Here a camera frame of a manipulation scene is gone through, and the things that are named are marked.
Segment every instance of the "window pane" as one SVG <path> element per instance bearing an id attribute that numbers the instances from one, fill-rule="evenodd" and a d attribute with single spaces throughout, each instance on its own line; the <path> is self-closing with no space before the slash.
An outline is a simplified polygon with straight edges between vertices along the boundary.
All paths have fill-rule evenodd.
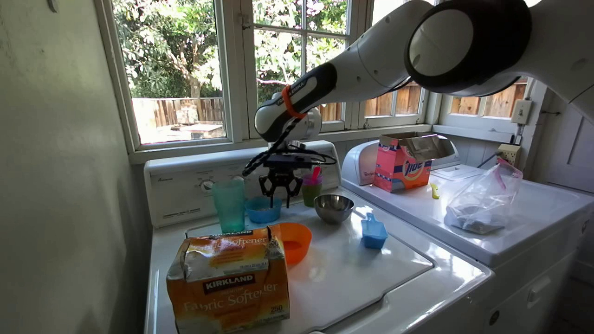
<path id="1" fill-rule="evenodd" d="M 253 24 L 296 28 L 300 4 L 294 0 L 253 0 Z"/>
<path id="2" fill-rule="evenodd" d="M 307 28 L 313 31 L 346 33 L 346 0 L 302 0 Z"/>
<path id="3" fill-rule="evenodd" d="M 257 102 L 268 100 L 300 76 L 300 35 L 253 30 Z"/>
<path id="4" fill-rule="evenodd" d="M 365 100 L 365 117 L 413 115 L 419 111 L 419 100 L 420 87 L 415 82 L 409 82 L 396 91 Z"/>
<path id="5" fill-rule="evenodd" d="M 335 57 L 344 48 L 346 48 L 344 39 L 316 37 L 316 35 L 307 37 L 307 70 Z"/>
<path id="6" fill-rule="evenodd" d="M 391 13 L 394 7 L 407 0 L 374 0 L 372 2 L 372 24 Z"/>
<path id="7" fill-rule="evenodd" d="M 524 95 L 526 80 L 519 78 L 513 85 L 489 96 L 452 96 L 448 113 L 454 115 L 485 115 L 485 117 L 511 117 L 513 106 Z"/>
<path id="8" fill-rule="evenodd" d="M 344 48 L 346 48 L 344 39 L 316 37 L 316 35 L 307 37 L 307 70 L 335 57 Z M 341 104 L 322 104 L 322 106 L 318 106 L 318 113 L 324 122 L 326 121 L 341 121 L 342 119 L 342 106 Z"/>
<path id="9" fill-rule="evenodd" d="M 142 145 L 224 137 L 211 0 L 112 0 Z"/>

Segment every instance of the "tree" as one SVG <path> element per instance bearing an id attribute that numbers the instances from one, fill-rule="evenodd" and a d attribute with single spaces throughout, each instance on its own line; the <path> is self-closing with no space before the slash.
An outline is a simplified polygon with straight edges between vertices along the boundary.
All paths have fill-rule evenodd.
<path id="1" fill-rule="evenodd" d="M 114 0 L 133 96 L 220 95 L 211 0 Z"/>
<path id="2" fill-rule="evenodd" d="M 305 9 L 309 30 L 344 31 L 346 0 L 255 0 L 253 22 L 300 28 Z M 216 28 L 211 0 L 112 0 L 127 85 L 133 96 L 218 96 Z M 257 30 L 255 80 L 259 100 L 304 70 L 342 50 L 342 41 Z M 307 43 L 307 69 L 300 67 Z"/>

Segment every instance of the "stainless steel bowl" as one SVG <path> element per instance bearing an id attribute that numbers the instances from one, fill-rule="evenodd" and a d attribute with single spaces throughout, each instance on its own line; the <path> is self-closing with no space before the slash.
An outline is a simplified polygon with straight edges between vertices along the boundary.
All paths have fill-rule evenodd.
<path id="1" fill-rule="evenodd" d="M 313 208 L 320 221 L 328 224 L 341 224 L 352 210 L 354 202 L 341 195 L 318 195 L 313 198 Z"/>

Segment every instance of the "white washing machine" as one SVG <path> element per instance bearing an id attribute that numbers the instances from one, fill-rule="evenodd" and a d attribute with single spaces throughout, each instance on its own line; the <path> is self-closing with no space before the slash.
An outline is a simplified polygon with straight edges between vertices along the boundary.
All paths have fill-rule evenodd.
<path id="1" fill-rule="evenodd" d="M 524 180 L 506 228 L 485 236 L 461 232 L 443 223 L 445 206 L 484 171 L 461 165 L 452 152 L 433 163 L 428 185 L 387 193 L 368 184 L 376 141 L 361 143 L 346 152 L 342 187 L 493 271 L 484 332 L 541 332 L 589 223 L 591 197 Z M 430 184 L 439 198 L 430 197 Z"/>
<path id="2" fill-rule="evenodd" d="M 307 148 L 335 156 L 326 141 L 307 143 Z M 244 163 L 261 150 L 166 158 L 144 165 L 153 228 L 146 334 L 175 332 L 164 278 L 185 230 L 196 228 L 192 234 L 203 236 L 220 232 L 201 184 L 240 174 Z M 359 215 L 352 213 L 341 226 L 328 226 L 298 198 L 291 200 L 278 221 L 307 224 L 313 241 L 305 258 L 287 271 L 289 319 L 250 332 L 478 332 L 484 326 L 491 271 L 339 184 L 337 165 L 322 167 L 324 193 L 352 198 L 355 211 L 372 211 L 385 224 L 383 249 L 367 250 L 359 245 Z"/>

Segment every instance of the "kirkland box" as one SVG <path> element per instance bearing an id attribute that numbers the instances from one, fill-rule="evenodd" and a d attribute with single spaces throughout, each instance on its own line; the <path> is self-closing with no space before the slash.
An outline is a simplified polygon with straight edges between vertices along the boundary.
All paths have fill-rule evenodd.
<path id="1" fill-rule="evenodd" d="M 281 243 L 268 228 L 187 237 L 166 275 L 179 334 L 239 332 L 289 317 Z"/>

